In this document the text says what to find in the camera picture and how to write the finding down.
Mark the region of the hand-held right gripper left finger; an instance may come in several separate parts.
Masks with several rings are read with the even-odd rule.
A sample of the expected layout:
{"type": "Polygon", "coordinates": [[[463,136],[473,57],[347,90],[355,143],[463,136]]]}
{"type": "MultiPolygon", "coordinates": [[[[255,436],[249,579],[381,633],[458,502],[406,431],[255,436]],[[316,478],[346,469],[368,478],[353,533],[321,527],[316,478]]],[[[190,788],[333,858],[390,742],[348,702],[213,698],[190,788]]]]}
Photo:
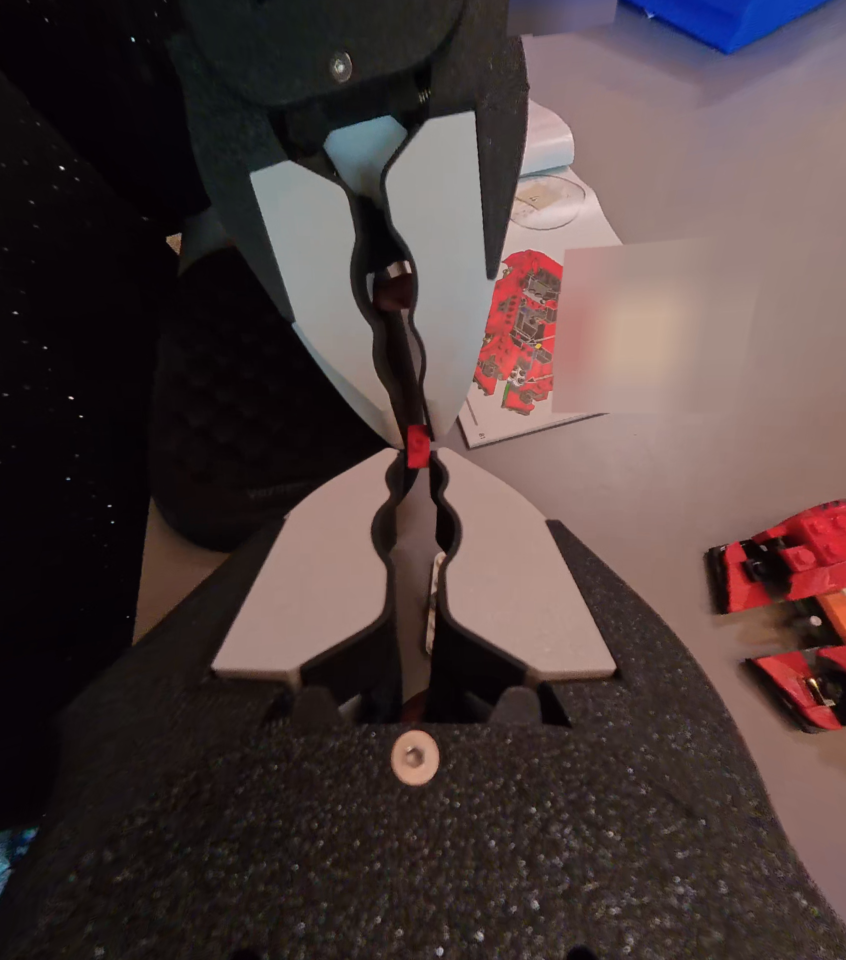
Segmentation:
{"type": "Polygon", "coordinates": [[[387,448],[286,516],[212,663],[221,678],[372,682],[393,643],[395,507],[387,448]]]}

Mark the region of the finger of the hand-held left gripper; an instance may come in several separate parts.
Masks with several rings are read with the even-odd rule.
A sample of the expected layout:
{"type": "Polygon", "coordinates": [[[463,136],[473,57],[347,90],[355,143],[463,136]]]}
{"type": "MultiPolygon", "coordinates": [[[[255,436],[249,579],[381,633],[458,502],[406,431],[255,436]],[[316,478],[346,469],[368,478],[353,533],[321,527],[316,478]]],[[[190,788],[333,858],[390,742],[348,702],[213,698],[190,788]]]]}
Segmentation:
{"type": "Polygon", "coordinates": [[[410,319],[438,440],[465,404],[489,313],[475,113],[419,126],[387,163],[383,196],[415,277],[410,319]]]}
{"type": "Polygon", "coordinates": [[[357,231],[344,184],[293,161],[251,172],[293,328],[342,398],[391,447],[404,440],[374,360],[374,329],[357,300],[357,231]]]}

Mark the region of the red toy brick car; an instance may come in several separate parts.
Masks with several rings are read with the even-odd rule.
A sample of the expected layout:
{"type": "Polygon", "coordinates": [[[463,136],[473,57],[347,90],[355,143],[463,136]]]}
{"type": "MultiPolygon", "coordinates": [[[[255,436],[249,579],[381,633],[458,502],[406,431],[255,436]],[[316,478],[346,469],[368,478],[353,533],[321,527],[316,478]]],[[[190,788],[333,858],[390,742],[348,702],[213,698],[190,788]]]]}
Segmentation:
{"type": "Polygon", "coordinates": [[[767,698],[804,732],[846,729],[846,498],[714,546],[705,564],[717,614],[782,609],[795,646],[743,663],[767,698]]]}

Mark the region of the blue plastic bin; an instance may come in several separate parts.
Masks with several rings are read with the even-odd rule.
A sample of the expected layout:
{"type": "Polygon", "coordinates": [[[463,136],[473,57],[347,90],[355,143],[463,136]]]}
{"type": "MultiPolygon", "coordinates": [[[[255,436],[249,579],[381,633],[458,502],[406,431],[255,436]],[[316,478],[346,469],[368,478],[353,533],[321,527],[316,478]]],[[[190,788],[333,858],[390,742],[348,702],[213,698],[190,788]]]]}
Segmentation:
{"type": "Polygon", "coordinates": [[[626,1],[724,54],[735,53],[814,12],[825,1],[626,1]]]}

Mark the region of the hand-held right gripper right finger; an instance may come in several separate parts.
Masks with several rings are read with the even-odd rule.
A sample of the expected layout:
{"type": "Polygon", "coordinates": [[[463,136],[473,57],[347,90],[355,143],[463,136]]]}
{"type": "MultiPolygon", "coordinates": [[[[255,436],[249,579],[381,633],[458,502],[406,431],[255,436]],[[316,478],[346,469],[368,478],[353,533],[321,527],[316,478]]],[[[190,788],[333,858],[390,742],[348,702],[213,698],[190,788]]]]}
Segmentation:
{"type": "Polygon", "coordinates": [[[429,460],[437,542],[433,665],[479,682],[574,682],[616,662],[547,519],[453,450],[429,460]]]}

